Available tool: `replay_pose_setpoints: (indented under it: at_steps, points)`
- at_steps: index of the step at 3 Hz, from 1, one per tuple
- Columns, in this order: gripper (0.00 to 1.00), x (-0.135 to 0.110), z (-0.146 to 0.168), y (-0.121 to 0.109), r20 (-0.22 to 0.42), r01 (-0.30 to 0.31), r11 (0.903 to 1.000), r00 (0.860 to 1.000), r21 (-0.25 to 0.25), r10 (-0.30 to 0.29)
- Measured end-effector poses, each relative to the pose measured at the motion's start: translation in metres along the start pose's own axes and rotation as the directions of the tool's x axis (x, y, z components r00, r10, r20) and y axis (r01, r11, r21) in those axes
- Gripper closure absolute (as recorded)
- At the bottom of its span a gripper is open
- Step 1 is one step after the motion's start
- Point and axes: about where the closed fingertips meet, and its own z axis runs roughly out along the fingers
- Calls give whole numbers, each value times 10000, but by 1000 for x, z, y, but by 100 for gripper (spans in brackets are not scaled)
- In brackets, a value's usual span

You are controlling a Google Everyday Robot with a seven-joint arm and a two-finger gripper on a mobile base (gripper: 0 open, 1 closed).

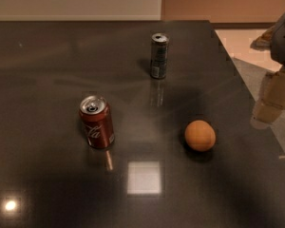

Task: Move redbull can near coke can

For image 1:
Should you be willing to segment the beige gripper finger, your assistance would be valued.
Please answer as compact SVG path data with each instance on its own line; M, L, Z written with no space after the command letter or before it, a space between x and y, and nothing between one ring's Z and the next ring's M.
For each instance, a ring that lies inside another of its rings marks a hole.
M263 77L253 109L255 123L272 124L285 111L285 67Z

